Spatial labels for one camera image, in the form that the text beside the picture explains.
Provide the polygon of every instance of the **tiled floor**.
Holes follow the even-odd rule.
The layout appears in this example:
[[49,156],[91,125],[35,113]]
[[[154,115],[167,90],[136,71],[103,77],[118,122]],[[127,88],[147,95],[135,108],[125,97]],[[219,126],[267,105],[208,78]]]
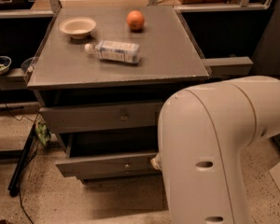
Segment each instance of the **tiled floor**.
[[[37,107],[12,111],[35,117]],[[0,150],[23,147],[32,122],[17,121],[0,113]],[[38,223],[171,223],[160,175],[89,181],[64,178],[54,165],[65,154],[59,148],[38,147],[37,155],[21,179],[21,196],[31,220]],[[269,169],[280,161],[271,140],[253,144],[242,152],[242,167],[253,223],[280,224],[280,192]],[[0,164],[0,219],[13,224],[30,223],[20,206],[19,195],[7,187],[16,164]]]

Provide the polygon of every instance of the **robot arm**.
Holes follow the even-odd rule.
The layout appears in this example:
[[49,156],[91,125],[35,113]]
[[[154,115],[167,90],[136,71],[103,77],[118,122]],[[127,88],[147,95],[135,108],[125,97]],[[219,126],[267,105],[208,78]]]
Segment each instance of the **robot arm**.
[[280,80],[243,77],[186,88],[159,119],[163,180],[174,224],[248,224],[243,147],[280,133]]

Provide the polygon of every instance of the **gray tabletop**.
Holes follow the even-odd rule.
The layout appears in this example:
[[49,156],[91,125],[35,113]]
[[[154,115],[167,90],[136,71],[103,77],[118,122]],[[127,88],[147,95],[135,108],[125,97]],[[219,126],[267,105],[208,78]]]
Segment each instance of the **gray tabletop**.
[[[130,31],[127,14],[145,16],[141,33]],[[59,30],[62,21],[89,17],[96,21],[90,37],[72,39]],[[87,53],[87,43],[100,40],[140,45],[140,63],[104,61]],[[31,89],[90,88],[191,80],[208,73],[171,6],[63,8],[58,14],[28,83]]]

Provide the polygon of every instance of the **drawer knob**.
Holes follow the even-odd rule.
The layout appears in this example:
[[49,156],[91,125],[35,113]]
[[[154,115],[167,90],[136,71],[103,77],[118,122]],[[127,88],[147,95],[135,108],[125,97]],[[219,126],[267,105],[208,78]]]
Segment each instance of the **drawer knob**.
[[126,113],[122,113],[121,116],[120,116],[120,120],[121,121],[126,121],[129,119],[129,115],[126,114]]

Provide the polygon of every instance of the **plastic bottle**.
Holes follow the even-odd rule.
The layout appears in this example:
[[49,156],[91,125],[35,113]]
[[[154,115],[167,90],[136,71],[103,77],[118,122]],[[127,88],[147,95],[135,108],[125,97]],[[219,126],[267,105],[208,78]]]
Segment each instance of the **plastic bottle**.
[[86,44],[85,50],[94,53],[99,59],[119,61],[125,63],[139,63],[139,45],[102,40],[99,44]]

